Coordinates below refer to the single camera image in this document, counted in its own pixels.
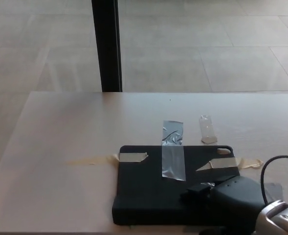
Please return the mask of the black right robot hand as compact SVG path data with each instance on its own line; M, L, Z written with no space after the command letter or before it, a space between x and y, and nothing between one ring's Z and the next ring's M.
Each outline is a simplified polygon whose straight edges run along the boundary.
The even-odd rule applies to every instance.
M192 209L199 208L215 228L204 229L200 235L251 235L257 217L266 206L261 185L243 176L225 176L212 183L195 184L180 195Z

